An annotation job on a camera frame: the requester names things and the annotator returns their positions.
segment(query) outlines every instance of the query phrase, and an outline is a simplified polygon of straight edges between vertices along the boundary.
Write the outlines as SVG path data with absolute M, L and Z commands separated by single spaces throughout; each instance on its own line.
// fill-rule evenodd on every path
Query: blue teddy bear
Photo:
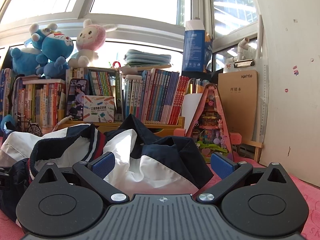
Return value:
M 44 67 L 37 69 L 37 74 L 43 74 L 47 79 L 65 75 L 68 64 L 66 58 L 73 51 L 73 41 L 62 33 L 51 33 L 42 42 L 42 54 L 36 57 L 40 64 L 50 60 Z
M 39 65 L 36 58 L 41 55 L 39 49 L 34 48 L 14 48 L 10 52 L 12 57 L 12 68 L 15 73 L 23 74 L 25 76 L 36 75 L 36 70 L 38 67 L 44 66 L 47 61 L 44 61 Z
M 46 28 L 39 29 L 39 24 L 33 23 L 29 28 L 33 47 L 36 49 L 42 49 L 42 42 L 44 41 L 44 38 L 49 34 L 54 33 L 57 28 L 58 26 L 55 23 L 50 23 Z

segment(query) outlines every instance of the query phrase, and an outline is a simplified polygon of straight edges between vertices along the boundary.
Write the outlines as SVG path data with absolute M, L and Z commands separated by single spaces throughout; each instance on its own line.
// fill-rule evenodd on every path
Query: miniature bicycle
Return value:
M 27 127 L 27 132 L 28 133 L 31 133 L 31 134 L 34 134 L 36 136 L 41 136 L 41 129 L 40 129 L 40 126 L 38 125 L 38 123 L 36 122 L 31 122 L 31 118 L 28 118 L 28 121 L 18 121 L 17 123 L 17 131 L 18 132 L 22 132 L 22 126 L 21 124 L 22 123 L 28 123 L 28 127 Z

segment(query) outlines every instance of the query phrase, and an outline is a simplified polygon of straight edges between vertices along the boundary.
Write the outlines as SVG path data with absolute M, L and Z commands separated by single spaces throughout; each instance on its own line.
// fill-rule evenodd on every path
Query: blue gripper pad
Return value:
M 213 153 L 210 159 L 211 169 L 224 179 L 236 170 L 236 163 L 222 156 L 220 153 Z
M 115 167 L 116 159 L 112 152 L 107 152 L 88 163 L 88 168 L 94 174 L 104 179 Z

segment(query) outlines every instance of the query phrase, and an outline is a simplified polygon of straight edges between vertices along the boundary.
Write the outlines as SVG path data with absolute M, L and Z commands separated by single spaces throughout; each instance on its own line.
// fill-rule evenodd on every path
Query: pink blanket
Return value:
M 235 156 L 235 162 L 247 161 L 251 163 L 254 167 L 262 167 L 260 164 L 256 163 L 254 160 L 241 158 Z M 305 200 L 309 206 L 309 217 L 302 231 L 302 235 L 307 240 L 316 240 L 320 238 L 320 190 L 306 184 L 305 182 L 297 179 L 294 176 L 290 176 L 292 180 L 297 185 L 300 192 L 303 194 Z M 214 173 L 213 178 L 197 192 L 204 191 L 205 189 L 211 187 L 212 185 L 218 183 L 221 179 Z M 6 217 L 0 211 L 0 239 L 1 240 L 19 240 L 23 237 L 23 231 L 15 223 L 13 223 L 9 218 Z

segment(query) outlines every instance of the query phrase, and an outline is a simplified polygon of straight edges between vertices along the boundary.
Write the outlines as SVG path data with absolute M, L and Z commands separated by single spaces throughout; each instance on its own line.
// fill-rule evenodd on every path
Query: silver screw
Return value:
M 202 193 L 199 195 L 199 199 L 202 201 L 212 201 L 214 200 L 214 195 L 211 193 Z
M 127 198 L 127 196 L 125 194 L 122 193 L 115 193 L 111 196 L 111 199 L 113 201 L 124 201 Z

